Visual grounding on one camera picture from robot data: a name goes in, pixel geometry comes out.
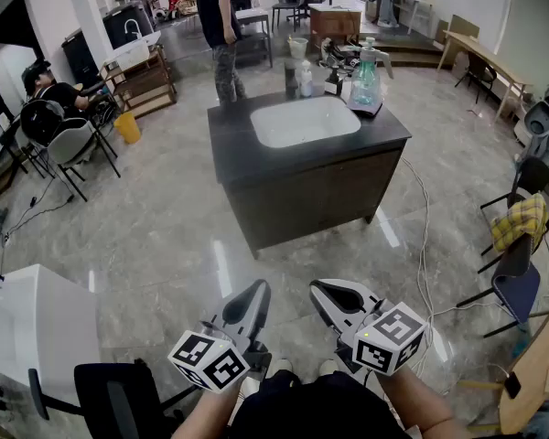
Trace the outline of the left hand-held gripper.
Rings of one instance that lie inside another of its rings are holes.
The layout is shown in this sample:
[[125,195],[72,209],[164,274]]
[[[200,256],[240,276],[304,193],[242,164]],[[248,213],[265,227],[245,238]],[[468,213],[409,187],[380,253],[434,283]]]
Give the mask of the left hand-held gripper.
[[265,280],[230,294],[213,311],[210,322],[200,321],[194,330],[183,333],[168,360],[192,385],[207,391],[223,392],[248,373],[254,372],[260,380],[268,371],[271,353],[255,339],[265,326],[270,301],[271,288]]

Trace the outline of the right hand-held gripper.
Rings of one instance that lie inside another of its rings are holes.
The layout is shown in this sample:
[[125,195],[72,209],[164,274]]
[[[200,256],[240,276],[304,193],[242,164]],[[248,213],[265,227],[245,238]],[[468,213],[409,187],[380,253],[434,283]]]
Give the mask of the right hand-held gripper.
[[[314,280],[309,292],[325,324],[341,334],[336,354],[351,372],[391,376],[420,348],[428,323],[405,303],[379,300],[364,284],[337,278]],[[347,324],[358,312],[366,313]]]

